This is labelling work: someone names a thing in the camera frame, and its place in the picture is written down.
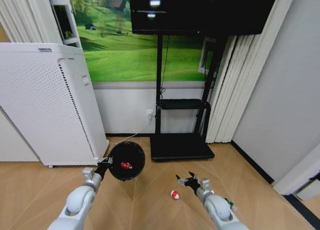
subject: green grass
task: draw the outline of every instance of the green grass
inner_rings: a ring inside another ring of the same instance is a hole
[[[116,33],[117,14],[120,12],[94,4],[87,16],[75,16],[91,80],[155,81],[157,36],[132,34],[129,17],[123,19],[122,34]],[[93,23],[97,30],[86,30],[86,23]],[[167,39],[163,38],[162,69]],[[202,81],[204,75],[198,72],[202,43],[203,38],[171,36],[164,80]]]

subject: window curtain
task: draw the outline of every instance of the window curtain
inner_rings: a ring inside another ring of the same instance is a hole
[[[230,142],[292,0],[275,0],[262,34],[231,36],[211,96],[207,143]]]
[[[11,42],[62,44],[49,0],[0,0],[0,23]]]

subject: wooden floor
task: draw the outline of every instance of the wooden floor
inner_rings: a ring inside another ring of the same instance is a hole
[[[301,202],[320,219],[320,195]]]
[[[109,138],[111,142],[121,139]],[[209,178],[215,193],[234,202],[236,215],[251,230],[312,229],[230,144],[211,144],[212,160],[154,163],[149,138],[131,140],[145,151],[144,170],[127,182],[107,172],[84,229],[216,229],[193,191],[177,184],[176,174],[188,177],[188,171]],[[0,163],[0,229],[46,229],[59,215],[68,194],[82,184],[82,169]],[[171,199],[171,190],[180,194],[178,201]]]

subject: white wall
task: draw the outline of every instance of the white wall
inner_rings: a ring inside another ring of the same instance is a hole
[[[2,109],[0,109],[0,126],[0,161],[38,161]]]
[[[106,133],[136,133],[147,122],[146,110],[156,109],[155,89],[96,89],[95,97]],[[164,98],[201,98],[202,89],[167,89]],[[161,132],[192,132],[196,110],[162,110]],[[142,133],[155,132],[155,119]]]
[[[293,0],[233,140],[280,180],[320,142],[320,0]]]

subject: baseboard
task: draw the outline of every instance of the baseboard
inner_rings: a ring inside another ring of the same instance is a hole
[[[231,140],[231,145],[251,164],[251,166],[269,183],[273,183],[275,180],[267,174],[260,166],[257,164],[246,152],[233,140]]]
[[[134,134],[135,133],[133,133],[133,134],[128,134],[128,133],[117,133],[117,134],[106,133],[105,135],[107,137],[129,137],[129,136],[132,136]],[[137,135],[135,135],[135,137],[151,137],[152,135],[153,134],[148,134],[148,133],[146,133],[146,134],[137,134]]]
[[[294,195],[284,195],[284,198],[307,220],[315,229],[320,230],[320,219],[314,215]]]

